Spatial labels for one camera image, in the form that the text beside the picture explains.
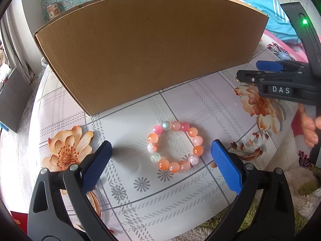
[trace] cardboard box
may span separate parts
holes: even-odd
[[[35,41],[89,115],[250,61],[268,17],[237,0],[95,0]]]

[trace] table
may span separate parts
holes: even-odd
[[[258,131],[256,115],[243,110],[241,97],[234,89],[239,69],[256,69],[257,60],[276,60],[266,49],[257,47],[252,60],[244,65],[171,86],[123,105],[88,116],[68,94],[47,67],[40,83],[30,123],[28,153],[33,184],[41,161],[49,156],[47,140],[60,130],[80,125],[83,133],[94,132],[93,151],[108,140],[113,157],[95,189],[102,220],[118,240],[163,241],[186,232],[221,211],[235,198],[218,168],[212,162],[210,144],[215,139],[230,149],[231,142],[246,144]],[[253,163],[258,169],[271,160],[290,127],[297,104],[279,101],[284,114],[280,132],[266,130],[263,154]],[[187,121],[204,138],[202,160],[187,172],[171,174],[158,170],[147,151],[147,136],[157,121]],[[170,160],[181,160],[192,150],[184,133],[168,131],[162,135],[162,153]],[[71,220],[78,222],[65,195]]]

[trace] gray curtain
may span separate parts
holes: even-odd
[[[31,70],[17,40],[14,28],[12,27],[9,9],[0,21],[0,31],[5,54],[7,55],[11,69],[17,68],[24,80],[30,84],[34,72]]]

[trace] translucent bead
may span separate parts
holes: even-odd
[[[153,133],[159,135],[163,132],[163,127],[161,125],[155,125],[152,129]]]
[[[149,152],[156,152],[158,149],[158,145],[156,143],[150,143],[147,145],[147,149]]]
[[[178,121],[172,122],[172,130],[179,131],[180,130],[180,123]]]
[[[191,155],[188,157],[188,162],[190,162],[191,165],[196,165],[199,160],[199,156]]]
[[[192,139],[194,146],[200,146],[203,143],[203,138],[201,136],[196,136]]]
[[[157,163],[161,160],[161,156],[159,155],[159,153],[157,152],[154,152],[150,155],[150,160],[153,162],[153,163]]]
[[[161,159],[159,162],[158,162],[158,167],[161,169],[161,170],[166,170],[168,169],[168,167],[170,166],[170,163],[168,162],[167,159]]]
[[[148,135],[147,140],[148,140],[148,142],[156,143],[158,141],[158,135],[155,133],[151,133]]]
[[[185,132],[189,130],[189,124],[187,122],[181,123],[181,131]]]
[[[169,121],[164,121],[162,123],[163,130],[170,130],[172,128],[172,124]]]
[[[198,130],[197,128],[190,128],[187,132],[187,134],[191,137],[191,138],[194,138],[197,136],[198,134]]]
[[[179,171],[179,164],[177,162],[171,162],[169,165],[170,172],[176,173]]]
[[[201,146],[195,146],[193,148],[193,154],[196,156],[200,156],[203,154],[203,148]]]
[[[189,170],[189,168],[191,167],[191,164],[190,164],[190,162],[188,162],[187,160],[182,160],[182,161],[179,163],[179,167],[180,167],[180,170],[181,170],[181,171],[187,171],[187,170]]]

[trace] finger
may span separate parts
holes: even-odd
[[[316,123],[314,119],[307,116],[306,113],[301,114],[301,125],[302,129],[308,129],[311,131],[314,131],[316,129]]]
[[[308,147],[311,147],[311,148],[314,147],[314,144],[311,143],[310,141],[308,141],[306,138],[304,138],[304,143],[305,143]]]
[[[318,129],[321,129],[321,116],[316,118],[316,126]]]
[[[299,103],[299,112],[302,114],[305,112],[304,105]]]
[[[311,143],[318,144],[319,139],[317,134],[314,131],[303,129],[303,135],[304,135],[304,138],[306,138]]]

